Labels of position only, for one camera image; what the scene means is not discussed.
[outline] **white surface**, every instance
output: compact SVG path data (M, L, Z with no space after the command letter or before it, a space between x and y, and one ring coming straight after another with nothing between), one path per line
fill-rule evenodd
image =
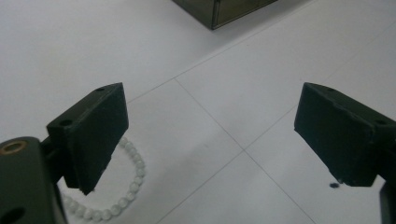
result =
M109 223L380 223L382 180L331 189L292 122L305 81L396 119L395 22L391 0L279 0L215 32L170 0L1 1L0 141L123 82L148 174ZM132 167L71 193L114 203Z

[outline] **tile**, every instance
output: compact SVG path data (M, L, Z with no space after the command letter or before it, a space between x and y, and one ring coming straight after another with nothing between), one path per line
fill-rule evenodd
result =
M216 32L170 0L1 1L0 139L44 139L48 122L107 84L123 82L130 101L311 1L281 1Z
M245 153L159 224L313 223Z
M369 5L317 1L177 80L247 147L297 104L304 81L324 80L394 21Z
M324 163L294 131L296 109L247 149L247 153L315 223L381 223L378 177L371 188L336 182Z
M324 82L396 120L396 23Z
M132 101L128 113L125 135L147 175L137 199L112 223L157 223L242 151L174 80Z

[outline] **box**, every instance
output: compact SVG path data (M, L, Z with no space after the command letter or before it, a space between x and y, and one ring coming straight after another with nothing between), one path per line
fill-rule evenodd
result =
M234 21L276 0L173 0L209 29Z

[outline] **bead necklace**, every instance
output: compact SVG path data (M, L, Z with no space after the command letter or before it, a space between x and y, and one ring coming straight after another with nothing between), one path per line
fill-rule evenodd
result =
M128 141L126 137L122 137L119 141L119 146L122 147L130 156L130 159L134 162L136 167L136 176L134 181L129 186L129 191L125 197L118 199L118 203L111 205L105 210L91 209L86 205L83 205L70 196L62 192L64 199L64 207L72 214L77 217L86 219L87 221L93 220L99 222L101 220L110 220L111 218L118 216L122 211L134 200L136 193L139 191L143 178L146 174L145 163L142 157L137 153L136 148L132 142Z

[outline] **white bead necklace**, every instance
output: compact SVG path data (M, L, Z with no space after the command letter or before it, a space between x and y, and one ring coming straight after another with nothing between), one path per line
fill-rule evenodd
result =
M121 138L119 146L122 147L129 154L131 160L134 162L134 165L136 167L136 176L134 178L134 181L130 184L129 190L126 193L125 197L121 197L120 199L118 199L118 203L109 206L105 210L95 210L75 201L70 196L62 192L64 198L64 207L70 213L76 215L77 217L84 218L87 221L91 219L96 222L99 222L101 220L110 220L111 218L121 214L123 209L125 209L134 200L136 193L139 191L141 185L143 184L143 178L146 174L145 163L143 162L140 154L137 153L134 144L128 141L126 137Z

